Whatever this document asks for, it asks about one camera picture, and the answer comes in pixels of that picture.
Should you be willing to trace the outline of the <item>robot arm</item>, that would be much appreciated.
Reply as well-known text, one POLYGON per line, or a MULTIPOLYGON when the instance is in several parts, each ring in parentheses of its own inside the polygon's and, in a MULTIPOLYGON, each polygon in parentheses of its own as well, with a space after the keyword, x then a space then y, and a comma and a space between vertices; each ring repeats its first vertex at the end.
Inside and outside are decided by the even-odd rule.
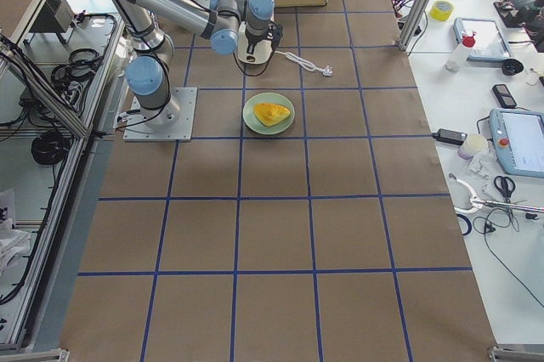
POLYGON ((156 23, 160 16, 210 42, 214 52, 233 55, 238 65, 268 65, 283 36, 274 21, 275 0, 111 0, 133 40, 136 58, 125 70, 139 102, 138 124, 172 126, 181 105, 169 80, 173 41, 156 23))

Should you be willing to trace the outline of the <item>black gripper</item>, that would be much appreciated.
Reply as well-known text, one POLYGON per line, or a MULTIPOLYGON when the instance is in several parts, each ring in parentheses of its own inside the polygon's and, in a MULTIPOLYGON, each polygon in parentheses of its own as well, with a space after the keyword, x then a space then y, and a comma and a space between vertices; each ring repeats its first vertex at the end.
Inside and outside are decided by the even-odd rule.
POLYGON ((283 25, 270 21, 263 29, 246 26, 246 38, 248 45, 246 53, 254 55, 257 44, 262 41, 270 41, 272 46, 278 46, 283 38, 283 25))

